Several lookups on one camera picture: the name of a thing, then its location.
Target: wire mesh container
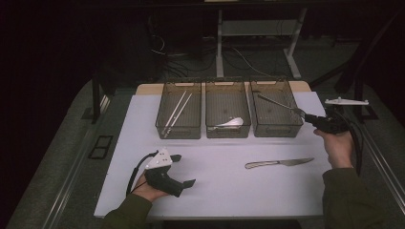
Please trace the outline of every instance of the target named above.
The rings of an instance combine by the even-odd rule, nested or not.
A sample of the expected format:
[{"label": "wire mesh container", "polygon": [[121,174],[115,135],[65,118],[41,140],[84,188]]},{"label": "wire mesh container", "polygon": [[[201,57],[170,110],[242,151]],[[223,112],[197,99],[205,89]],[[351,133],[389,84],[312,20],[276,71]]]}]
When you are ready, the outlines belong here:
[{"label": "wire mesh container", "polygon": [[208,138],[248,136],[251,121],[241,77],[206,78],[205,124]]},{"label": "wire mesh container", "polygon": [[296,137],[303,120],[292,110],[258,97],[268,97],[290,108],[296,108],[294,96],[288,81],[281,77],[269,81],[268,77],[251,76],[249,103],[253,132],[257,137]]},{"label": "wire mesh container", "polygon": [[161,139],[200,139],[202,82],[169,78],[163,86],[156,128]]}]

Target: white spoon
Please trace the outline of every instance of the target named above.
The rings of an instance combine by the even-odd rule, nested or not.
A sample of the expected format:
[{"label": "white spoon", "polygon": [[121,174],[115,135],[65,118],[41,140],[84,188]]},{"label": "white spoon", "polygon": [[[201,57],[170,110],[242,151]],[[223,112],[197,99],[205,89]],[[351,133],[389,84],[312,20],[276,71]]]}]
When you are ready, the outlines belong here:
[{"label": "white spoon", "polygon": [[240,128],[244,124],[244,120],[241,117],[235,117],[226,123],[218,124],[215,127],[208,128],[208,131],[214,131],[217,128],[225,127],[226,129]]}]

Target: knife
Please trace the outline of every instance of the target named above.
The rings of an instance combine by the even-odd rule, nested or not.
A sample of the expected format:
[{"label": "knife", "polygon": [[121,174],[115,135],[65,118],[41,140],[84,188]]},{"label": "knife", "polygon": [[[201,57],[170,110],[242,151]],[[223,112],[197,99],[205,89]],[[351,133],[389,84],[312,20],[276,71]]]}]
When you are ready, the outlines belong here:
[{"label": "knife", "polygon": [[250,162],[245,165],[245,168],[247,169],[252,169],[255,167],[259,166],[264,166],[264,165],[276,165],[276,164],[282,164],[286,166],[293,166],[297,164],[303,164],[307,163],[313,160],[313,157],[309,158],[300,158],[300,159],[289,159],[289,160],[270,160],[270,161],[257,161],[257,162]]}]

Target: white tabletop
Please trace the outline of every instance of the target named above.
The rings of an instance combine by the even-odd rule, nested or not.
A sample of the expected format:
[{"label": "white tabletop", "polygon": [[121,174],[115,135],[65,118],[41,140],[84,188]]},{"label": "white tabletop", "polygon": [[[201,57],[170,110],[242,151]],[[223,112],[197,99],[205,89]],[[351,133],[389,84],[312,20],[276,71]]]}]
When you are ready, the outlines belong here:
[{"label": "white tabletop", "polygon": [[[294,93],[298,107],[325,115],[316,93]],[[296,219],[322,216],[322,174],[330,169],[321,137],[305,123],[295,138],[255,137],[208,139],[202,109],[202,138],[160,139],[155,127],[158,94],[134,95],[98,200],[96,217],[104,217],[125,199],[129,177],[139,161],[165,147],[182,155],[168,175],[183,182],[196,179],[179,198],[154,202],[148,219]],[[271,165],[247,170],[260,160],[314,157],[292,167]]]}]

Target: sleeve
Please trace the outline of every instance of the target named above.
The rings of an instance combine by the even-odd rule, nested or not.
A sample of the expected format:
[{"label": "sleeve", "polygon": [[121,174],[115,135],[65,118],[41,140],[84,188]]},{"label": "sleeve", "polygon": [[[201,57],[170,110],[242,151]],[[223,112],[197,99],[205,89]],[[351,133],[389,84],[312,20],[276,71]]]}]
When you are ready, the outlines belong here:
[{"label": "sleeve", "polygon": [[136,195],[128,195],[116,209],[105,216],[102,229],[144,228],[152,202]]},{"label": "sleeve", "polygon": [[382,226],[384,214],[353,168],[329,170],[323,174],[323,179],[326,228],[372,229]]}]

